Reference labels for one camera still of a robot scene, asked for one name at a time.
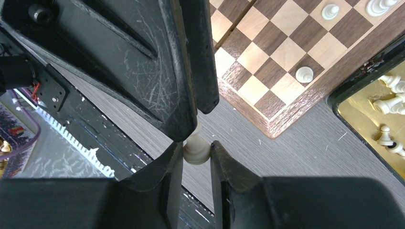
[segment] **gold tray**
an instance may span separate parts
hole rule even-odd
[[[386,75],[400,75],[402,80],[405,80],[405,62]],[[376,80],[343,101],[338,107],[338,113],[402,178],[405,178],[405,158],[389,153],[376,142],[381,136],[381,126],[387,125],[391,128],[391,139],[405,144],[405,115],[383,115],[373,108],[374,101],[394,97],[395,93],[386,87],[384,82]]]

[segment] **screw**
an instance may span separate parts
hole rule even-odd
[[[41,4],[33,4],[28,8],[28,14],[40,25],[48,25],[54,20],[53,12],[46,6]]]

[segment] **chessboard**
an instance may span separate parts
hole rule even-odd
[[[270,138],[321,101],[405,30],[399,1],[380,17],[368,0],[210,0],[220,94]],[[340,10],[321,16],[328,4]],[[298,68],[314,71],[299,83]]]

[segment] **dark chessboard square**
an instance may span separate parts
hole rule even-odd
[[[373,25],[364,18],[357,10],[351,9],[331,30],[344,46],[349,48]]]
[[[314,79],[325,70],[322,68],[318,62],[316,62],[311,56],[308,54],[305,54],[304,57],[301,58],[300,61],[294,67],[291,68],[291,70],[288,72],[292,77],[295,78],[295,72],[301,68],[301,67],[309,67],[314,71]],[[307,86],[309,83],[301,83],[304,87]]]
[[[269,21],[253,42],[270,56],[286,39],[287,35]]]
[[[218,10],[233,23],[248,4],[247,0],[224,0]]]
[[[322,0],[294,0],[294,2],[308,14],[312,13],[321,1]]]
[[[349,5],[355,6],[360,0],[345,0]]]
[[[267,88],[272,88],[285,74],[284,70],[273,59],[269,58],[255,73],[255,77]]]
[[[286,104],[274,93],[268,91],[256,104],[255,107],[267,118],[272,118]]]
[[[252,74],[246,68],[235,61],[222,78],[238,91],[251,76]]]
[[[290,38],[304,51],[308,52],[328,31],[311,16],[298,26]]]
[[[287,0],[257,0],[253,6],[270,20],[286,1]]]
[[[216,11],[215,6],[213,6],[213,5],[210,3],[210,13],[211,13],[211,16],[214,14],[215,11]]]
[[[238,59],[245,49],[250,45],[250,43],[250,39],[246,37],[239,29],[235,28],[222,45],[222,48],[233,58]]]

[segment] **red wire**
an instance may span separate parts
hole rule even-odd
[[[40,83],[37,83],[37,84],[33,83],[33,84],[34,84],[34,90],[33,90],[33,92],[32,92],[31,98],[32,98],[33,100],[37,101],[37,100],[38,100],[37,91],[38,91],[39,86],[40,86],[41,84],[40,84]]]

